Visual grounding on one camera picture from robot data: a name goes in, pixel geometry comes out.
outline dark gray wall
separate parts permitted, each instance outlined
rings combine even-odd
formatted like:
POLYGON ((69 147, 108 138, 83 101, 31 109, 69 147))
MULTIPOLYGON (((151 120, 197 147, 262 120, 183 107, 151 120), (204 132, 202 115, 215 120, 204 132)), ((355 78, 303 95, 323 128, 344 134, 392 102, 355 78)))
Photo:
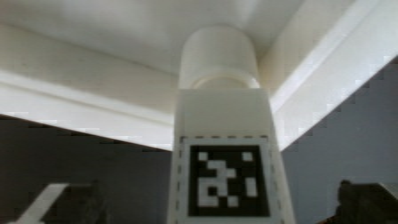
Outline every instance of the dark gray wall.
POLYGON ((398 183, 398 64, 282 152, 296 223, 334 214, 342 179, 398 183))
POLYGON ((47 183, 97 179, 111 223, 163 224, 170 153, 1 119, 0 223, 14 221, 47 183))

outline black square pattern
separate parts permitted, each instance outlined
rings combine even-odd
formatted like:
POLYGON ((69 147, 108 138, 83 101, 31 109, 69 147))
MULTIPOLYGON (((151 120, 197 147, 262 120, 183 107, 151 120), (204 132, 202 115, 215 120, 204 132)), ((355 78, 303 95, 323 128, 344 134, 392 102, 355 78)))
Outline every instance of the black square pattern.
POLYGON ((188 216, 270 216, 259 146, 191 146, 188 178, 188 216))

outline white ceiling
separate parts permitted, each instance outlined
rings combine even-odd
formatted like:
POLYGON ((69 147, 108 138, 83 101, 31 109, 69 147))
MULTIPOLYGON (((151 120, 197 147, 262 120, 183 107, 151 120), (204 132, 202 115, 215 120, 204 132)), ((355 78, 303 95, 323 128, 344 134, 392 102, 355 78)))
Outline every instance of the white ceiling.
POLYGON ((238 27, 261 56, 302 0, 0 0, 0 21, 177 74, 191 32, 238 27))

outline black object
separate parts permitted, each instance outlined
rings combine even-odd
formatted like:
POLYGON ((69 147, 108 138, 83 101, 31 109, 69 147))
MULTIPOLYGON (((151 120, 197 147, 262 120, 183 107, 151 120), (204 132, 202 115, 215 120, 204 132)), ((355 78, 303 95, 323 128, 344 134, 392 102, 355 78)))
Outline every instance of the black object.
POLYGON ((108 213, 97 184, 71 184, 42 217, 46 224, 106 224, 108 213))
POLYGON ((262 161, 257 146, 191 146, 190 148, 190 190, 188 190, 188 216, 270 216, 266 188, 262 178, 262 161), (234 177, 225 182, 227 195, 220 195, 216 187, 207 187, 207 196, 216 197, 215 206, 199 206, 199 178, 216 179, 216 170, 207 168, 207 162, 225 163, 234 177), (255 196, 246 195, 246 178, 254 180, 255 196))
POLYGON ((339 206, 328 224, 398 224, 398 199, 380 184, 341 181, 339 206))

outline white wall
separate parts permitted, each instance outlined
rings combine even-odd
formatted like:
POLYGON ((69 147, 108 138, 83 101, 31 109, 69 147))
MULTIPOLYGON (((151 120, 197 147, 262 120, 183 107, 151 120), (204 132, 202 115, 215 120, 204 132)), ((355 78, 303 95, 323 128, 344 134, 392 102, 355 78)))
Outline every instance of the white wall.
POLYGON ((307 0, 261 61, 280 149, 398 54, 398 1, 307 0))
POLYGON ((0 113, 170 148, 177 78, 0 25, 0 113))

